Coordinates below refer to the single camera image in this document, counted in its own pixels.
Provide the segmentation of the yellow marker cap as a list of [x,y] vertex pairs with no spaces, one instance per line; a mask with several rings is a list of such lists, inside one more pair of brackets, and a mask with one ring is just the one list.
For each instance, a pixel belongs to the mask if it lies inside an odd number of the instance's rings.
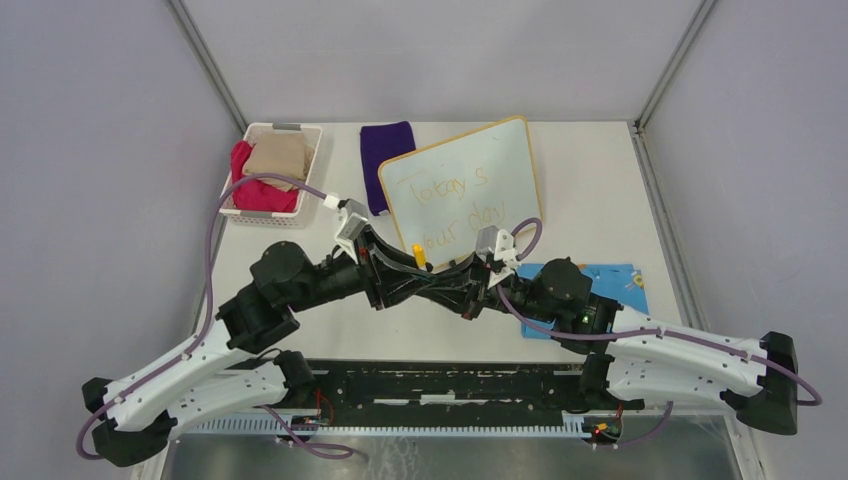
[[426,251],[424,250],[424,248],[419,244],[413,244],[412,245],[412,254],[413,254],[416,266],[419,269],[425,269],[426,266],[427,266],[427,257],[426,257]]

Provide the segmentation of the yellow framed whiteboard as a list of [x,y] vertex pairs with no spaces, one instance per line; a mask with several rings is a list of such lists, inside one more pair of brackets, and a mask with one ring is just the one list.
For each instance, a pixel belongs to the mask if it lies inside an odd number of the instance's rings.
[[443,267],[473,252],[480,230],[542,219],[529,124],[490,123],[383,162],[378,179],[400,247]]

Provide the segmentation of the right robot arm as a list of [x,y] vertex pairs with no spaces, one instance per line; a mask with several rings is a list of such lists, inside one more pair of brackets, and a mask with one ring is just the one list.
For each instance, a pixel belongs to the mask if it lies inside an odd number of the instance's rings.
[[793,339],[769,332],[739,338],[674,325],[592,290],[568,258],[530,277],[475,256],[442,272],[415,267],[418,295],[473,319],[485,309],[515,316],[563,348],[585,356],[580,400],[705,402],[776,435],[798,432],[800,378]]

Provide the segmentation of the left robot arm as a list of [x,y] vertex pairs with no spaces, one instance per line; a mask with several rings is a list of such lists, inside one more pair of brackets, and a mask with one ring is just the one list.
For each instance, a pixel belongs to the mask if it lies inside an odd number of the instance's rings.
[[370,227],[319,263],[299,244],[277,242],[250,273],[251,282],[177,347],[122,379],[83,385],[91,415],[77,437],[81,457],[133,466],[218,417],[280,401],[302,407],[314,394],[303,355],[262,356],[299,329],[295,313],[360,293],[385,309],[433,292],[443,279]]

